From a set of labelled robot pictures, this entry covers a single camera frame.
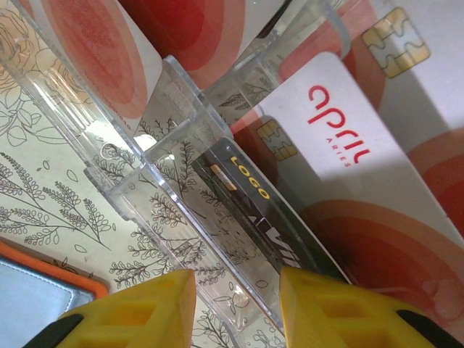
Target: acrylic slot divider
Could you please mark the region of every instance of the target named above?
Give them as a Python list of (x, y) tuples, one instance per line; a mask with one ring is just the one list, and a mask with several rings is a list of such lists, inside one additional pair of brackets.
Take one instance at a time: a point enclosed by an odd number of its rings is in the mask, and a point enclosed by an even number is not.
[[(166, 173), (162, 173), (156, 166), (155, 162), (166, 160), (163, 153), (168, 159), (174, 157), (169, 152), (172, 152), (173, 147), (179, 145), (179, 141), (182, 142), (181, 139), (186, 137), (191, 142), (193, 152), (196, 153), (204, 151), (221, 137), (231, 137), (228, 128), (215, 110), (208, 103), (198, 99), (199, 90), (185, 71), (174, 59), (167, 59), (159, 80), (160, 85), (156, 88), (153, 97), (156, 102), (162, 104), (155, 102), (155, 105), (169, 114), (173, 125), (172, 132), (165, 138), (158, 139), (159, 143), (157, 139), (150, 138), (147, 134), (131, 139), (112, 119), (111, 113), (100, 107), (101, 103), (91, 90), (82, 83), (56, 50), (51, 45), (47, 45), (46, 38), (41, 36), (40, 30), (22, 12), (20, 7), (16, 7), (11, 1), (4, 2), (0, 9), (0, 21), (2, 18), (9, 18), (11, 23), (20, 21), (25, 28), (16, 37), (8, 35), (1, 38), (3, 41), (0, 51), (1, 63), (85, 162), (88, 167), (87, 174), (100, 192), (121, 215), (135, 220), (141, 226), (169, 257), (174, 268), (192, 267), (190, 260), (183, 258), (181, 253), (173, 252), (172, 247), (157, 234), (153, 224), (148, 222), (154, 208), (147, 204), (148, 201), (144, 199), (146, 190), (141, 188), (138, 182), (142, 178), (144, 183), (152, 184), (157, 190), (154, 194), (154, 197), (158, 197), (156, 204), (176, 206), (180, 209), (175, 218), (182, 222), (181, 225), (186, 226), (181, 234), (185, 232), (190, 233), (189, 235), (192, 233), (196, 236), (200, 235), (199, 245), (204, 243), (204, 248), (210, 252), (208, 257), (213, 259), (213, 262), (224, 264), (224, 279), (229, 284), (235, 284), (230, 289), (230, 297), (235, 297), (237, 303), (250, 302), (239, 315), (231, 316), (227, 312), (228, 303), (213, 301), (217, 285), (214, 283), (208, 286), (199, 283), (200, 296), (228, 323), (232, 338), (243, 342), (246, 329), (256, 319), (261, 318), (263, 313), (281, 330), (276, 294), (278, 276), (272, 274), (266, 280), (271, 284), (270, 290), (263, 291), (256, 286), (257, 281), (262, 280), (262, 274), (273, 269), (265, 264), (263, 256), (253, 247), (251, 247), (253, 253), (251, 257), (244, 256), (247, 252), (241, 249), (235, 254), (225, 251), (227, 249), (224, 247), (225, 243), (229, 241), (224, 239), (223, 243), (219, 244), (216, 239), (211, 238), (210, 231), (204, 228), (205, 224), (200, 223), (196, 213), (184, 203), (181, 197), (182, 189), (176, 191), (166, 178)], [(37, 69), (35, 64), (23, 64), (29, 62), (31, 56), (36, 56), (43, 50), (49, 50), (47, 57), (50, 59), (50, 62), (44, 62), (44, 66), (47, 66), (45, 70)], [(174, 158), (178, 161), (182, 156), (176, 155)], [(106, 163), (107, 166), (118, 165), (120, 159), (124, 159), (127, 165), (121, 168), (120, 178), (117, 180), (108, 176), (107, 172), (97, 165), (97, 163)], [(209, 222), (209, 226), (214, 225), (214, 220)], [(239, 228), (233, 219), (229, 219), (226, 225)], [(243, 240), (241, 243), (253, 245)]]
[[(234, 124), (280, 86), (280, 63), (322, 24), (328, 23), (337, 33), (340, 56), (348, 54), (349, 31), (335, 10), (343, 3), (342, 0), (293, 1), (268, 37), (252, 43), (253, 50), (247, 50), (220, 80), (204, 91), (227, 124)], [(243, 101), (239, 112), (225, 107), (232, 99)]]

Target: floral pattern surface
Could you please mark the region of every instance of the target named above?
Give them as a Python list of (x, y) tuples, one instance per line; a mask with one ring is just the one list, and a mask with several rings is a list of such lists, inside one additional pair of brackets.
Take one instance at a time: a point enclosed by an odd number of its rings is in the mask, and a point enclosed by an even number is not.
[[(17, 63), (17, 69), (42, 73), (53, 67), (73, 89), (73, 102), (90, 104), (87, 94), (36, 33), (23, 25), (20, 15), (0, 15), (0, 24), (9, 28), (12, 23), (5, 21), (12, 18), (18, 30), (15, 35), (28, 38), (24, 43), (19, 41), (24, 47), (2, 48)], [(14, 33), (2, 28), (0, 25), (0, 39), (6, 42)], [(38, 47), (38, 53), (27, 55), (28, 45)], [(160, 139), (173, 126), (169, 119), (143, 120), (138, 133)], [(108, 149), (107, 155), (108, 160), (96, 157), (94, 165), (118, 183), (125, 170), (134, 168), (135, 158), (120, 149)], [(168, 157), (157, 162), (158, 169), (187, 203), (192, 202), (189, 197), (201, 180), (191, 167), (196, 156), (194, 148), (184, 141), (169, 154), (174, 155), (181, 159), (180, 166), (176, 167)], [(100, 280), (110, 292), (172, 270), (165, 253), (135, 223), (124, 220), (113, 209), (88, 179), (85, 169), (84, 162), (25, 90), (0, 67), (0, 238), (22, 244), (31, 254), (65, 270)], [(227, 316), (247, 324), (249, 299), (237, 296), (234, 279), (198, 235), (186, 228), (185, 217), (166, 193), (142, 174), (131, 185), (131, 189), (140, 185), (150, 192), (146, 202), (152, 207), (149, 223), (158, 239), (178, 260), (195, 270), (200, 285), (214, 289), (212, 303), (226, 311)], [(206, 210), (217, 217), (215, 233), (230, 259), (236, 265), (259, 261), (259, 250), (240, 237), (233, 218), (214, 194), (202, 189), (201, 197), (202, 212)], [(206, 223), (207, 218), (195, 210), (197, 204), (192, 203), (190, 208)], [(261, 289), (270, 287), (269, 280), (255, 281)], [(192, 346), (234, 347), (224, 323), (200, 298), (197, 303)], [(267, 320), (260, 318), (251, 328), (245, 338), (247, 347), (285, 346)]]

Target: clear acrylic card holder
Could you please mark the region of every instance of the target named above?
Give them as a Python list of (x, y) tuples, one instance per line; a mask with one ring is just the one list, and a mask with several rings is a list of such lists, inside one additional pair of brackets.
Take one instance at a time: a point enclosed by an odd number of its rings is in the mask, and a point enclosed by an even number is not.
[[(214, 187), (202, 176), (199, 159), (205, 160), (204, 154), (212, 153), (209, 160), (220, 164), (225, 157), (211, 149), (225, 144), (220, 151), (227, 156), (229, 152), (238, 154), (256, 173), (258, 180), (247, 180), (257, 192), (265, 188), (283, 202), (274, 209), (286, 223), (291, 225), (286, 214), (295, 213), (235, 145), (228, 126), (185, 70), (173, 57), (164, 60), (145, 116), (135, 136), (130, 137), (21, 6), (16, 1), (3, 1), (0, 6), (0, 22), (1, 17), (8, 17), (28, 27), (27, 32), (12, 31), (17, 34), (0, 38), (0, 63), (85, 162), (86, 175), (101, 194), (121, 216), (138, 223), (167, 255), (169, 263), (160, 263), (159, 274), (174, 268), (195, 269), (199, 296), (224, 321), (237, 347), (242, 347), (247, 334), (256, 332), (259, 320), (275, 327), (275, 339), (283, 341), (278, 268), (244, 230), (237, 220), (239, 215), (218, 199)], [(302, 18), (310, 17), (311, 23), (327, 19), (337, 23), (335, 12), (321, 0), (307, 1), (298, 13), (285, 31), (288, 35), (294, 35), (289, 32), (292, 26), (307, 24)], [(27, 63), (28, 57), (44, 50), (45, 68), (39, 70)], [(259, 50), (246, 59), (232, 73), (234, 81), (245, 81), (245, 72), (257, 65), (263, 67), (265, 57), (266, 51)], [(297, 234), (291, 238), (301, 241)], [(313, 249), (332, 265), (333, 260), (318, 242), (304, 252), (310, 254)], [(345, 278), (338, 268), (328, 272)], [(218, 289), (228, 289), (228, 293)]]
[(255, 40), (241, 59), (204, 91), (229, 126), (282, 84), (281, 63), (322, 25), (333, 31), (330, 39), (340, 47), (339, 56), (348, 54), (349, 31), (335, 10), (343, 3), (344, 0), (293, 0), (268, 37)]

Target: red april logo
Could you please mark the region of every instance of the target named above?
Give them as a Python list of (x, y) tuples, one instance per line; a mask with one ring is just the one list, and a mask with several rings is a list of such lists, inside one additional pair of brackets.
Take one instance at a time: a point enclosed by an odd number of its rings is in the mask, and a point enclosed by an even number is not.
[[(346, 145), (332, 144), (331, 148), (339, 156), (339, 159), (342, 162), (344, 162), (345, 167), (351, 166), (352, 162), (354, 164), (358, 164), (360, 162), (361, 156), (370, 153), (370, 150), (366, 149), (365, 146), (364, 149), (361, 149), (359, 147), (364, 145), (364, 141), (360, 139), (360, 135), (357, 132), (351, 129), (344, 128), (345, 123), (347, 122), (347, 117), (345, 116), (345, 114), (336, 107), (327, 107), (331, 98), (329, 92), (327, 91), (327, 88), (319, 85), (311, 87), (308, 94), (310, 101), (313, 102), (315, 100), (316, 94), (318, 94), (317, 97), (319, 97), (320, 95), (323, 96), (323, 100), (319, 102), (319, 104), (317, 104), (315, 107), (317, 111), (320, 111), (320, 113), (310, 118), (307, 122), (311, 125), (319, 120), (322, 120), (324, 117), (331, 117), (330, 119), (326, 120), (327, 125), (333, 128), (334, 130), (339, 131), (335, 134), (335, 139), (327, 138), (328, 143), (331, 144), (332, 141), (336, 139), (340, 139), (340, 142), (343, 142), (344, 144), (352, 141), (351, 143)], [(355, 148), (357, 148), (357, 152), (355, 154), (352, 154), (352, 150)]]

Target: botanical line drawing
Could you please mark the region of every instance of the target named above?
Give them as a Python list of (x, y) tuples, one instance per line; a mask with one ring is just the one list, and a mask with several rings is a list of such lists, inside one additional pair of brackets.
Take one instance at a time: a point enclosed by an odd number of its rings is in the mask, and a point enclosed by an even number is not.
[(232, 314), (237, 313), (236, 308), (245, 308), (249, 305), (250, 299), (247, 296), (240, 295), (237, 291), (234, 291), (234, 285), (229, 281), (229, 290), (233, 292), (232, 296), (221, 296), (216, 297), (214, 302), (227, 302)]
[(70, 179), (71, 181), (74, 181), (75, 183), (79, 182), (77, 175), (71, 169), (68, 169), (66, 171), (66, 176), (68, 179)]
[(266, 88), (255, 86), (251, 83), (244, 83), (243, 89), (246, 93), (247, 98), (252, 103), (252, 106), (259, 104), (270, 93), (270, 91)]
[(196, 321), (192, 333), (193, 337), (207, 336), (215, 344), (215, 348), (233, 348), (231, 338), (223, 322), (220, 321), (210, 310), (202, 310), (200, 319)]
[(68, 272), (71, 272), (71, 273), (74, 273), (74, 274), (78, 274), (80, 276), (86, 276), (87, 278), (93, 278), (94, 277), (94, 272), (92, 273), (85, 273), (84, 275), (83, 274), (80, 274), (74, 267), (71, 267), (68, 263), (67, 263), (67, 257), (65, 257), (63, 259), (63, 261), (58, 261), (56, 259), (53, 259), (53, 265), (63, 269), (63, 270), (67, 270)]
[(187, 225), (185, 218), (164, 194), (155, 193), (150, 198), (150, 202), (153, 203), (153, 207), (156, 209), (152, 213), (154, 222), (169, 225), (173, 228), (179, 223)]
[[(195, 262), (198, 264), (198, 261), (200, 261), (199, 257), (205, 254), (204, 245), (202, 245), (204, 243), (198, 237), (167, 239), (162, 235), (162, 228), (159, 225), (154, 225), (153, 230), (158, 235), (158, 238), (169, 248), (170, 252), (178, 259), (181, 259), (184, 265), (193, 265), (193, 270), (200, 284), (213, 285), (218, 282), (219, 278), (225, 277), (225, 268), (220, 263), (209, 267), (195, 267)], [(128, 251), (133, 257), (137, 257), (140, 260), (127, 263), (122, 261), (112, 263), (109, 272), (117, 276), (114, 281), (118, 288), (122, 285), (124, 287), (135, 285), (153, 276), (160, 276), (174, 269), (167, 255), (140, 228), (132, 232), (131, 236), (135, 239), (136, 244), (129, 245)]]
[[(4, 9), (0, 21), (1, 51), (8, 57), (8, 68), (12, 74), (33, 74), (35, 79), (39, 79), (39, 75), (46, 77), (53, 70), (66, 82), (68, 89), (62, 96), (59, 86), (55, 86), (50, 79), (44, 79), (46, 85), (41, 87), (46, 89), (49, 102), (61, 99), (73, 104), (91, 103), (87, 93), (76, 83), (61, 60), (16, 9)], [(4, 67), (0, 67), (0, 104), (4, 106), (4, 111), (0, 112), (0, 137), (6, 135), (10, 146), (20, 146), (30, 137), (47, 144), (67, 143), (43, 117), (25, 88), (19, 86)]]
[(235, 110), (246, 110), (250, 106), (241, 93), (232, 94), (219, 107), (234, 107)]
[(219, 207), (222, 204), (218, 197), (209, 189), (201, 190), (200, 195), (203, 197), (206, 203), (212, 204), (213, 207)]
[[(19, 204), (18, 207), (0, 207), (0, 232), (28, 234), (33, 231), (25, 237), (25, 243), (42, 245), (58, 244), (63, 231), (77, 231), (107, 248), (102, 234), (111, 226), (92, 200), (81, 199), (59, 181), (54, 188), (39, 188), (14, 158), (3, 152), (0, 156), (4, 160), (0, 162), (0, 194)], [(59, 212), (50, 209), (50, 200), (60, 205)]]
[(74, 250), (76, 252), (80, 252), (81, 254), (86, 254), (87, 253), (87, 249), (85, 247), (83, 247), (82, 245), (80, 245), (80, 244), (74, 244)]
[(257, 330), (256, 334), (253, 335), (254, 341), (261, 343), (260, 348), (285, 348), (285, 339), (277, 332), (269, 319), (265, 318), (264, 322), (267, 326), (268, 334), (263, 330)]
[(145, 120), (140, 121), (138, 126), (143, 133), (152, 136), (156, 141), (160, 141), (163, 136), (169, 134), (175, 127), (175, 123), (172, 118), (168, 118), (166, 120), (166, 127), (163, 127), (159, 120), (153, 120), (153, 123), (153, 129)]
[(127, 167), (134, 169), (136, 157), (128, 150), (121, 149), (117, 146), (104, 147), (104, 157), (94, 156), (94, 164), (110, 179), (114, 184), (118, 184), (124, 178), (124, 172)]

